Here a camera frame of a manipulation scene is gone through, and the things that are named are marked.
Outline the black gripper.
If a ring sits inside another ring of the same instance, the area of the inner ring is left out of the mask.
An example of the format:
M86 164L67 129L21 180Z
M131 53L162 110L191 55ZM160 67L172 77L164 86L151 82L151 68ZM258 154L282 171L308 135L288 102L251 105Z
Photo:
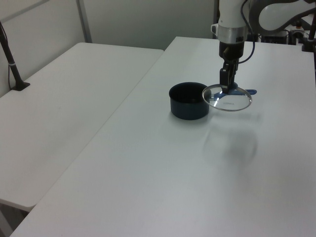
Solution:
M224 59L220 69L220 85L223 93L235 89L235 75L238 70L239 59L243 56L243 42L228 44L219 42L219 56Z

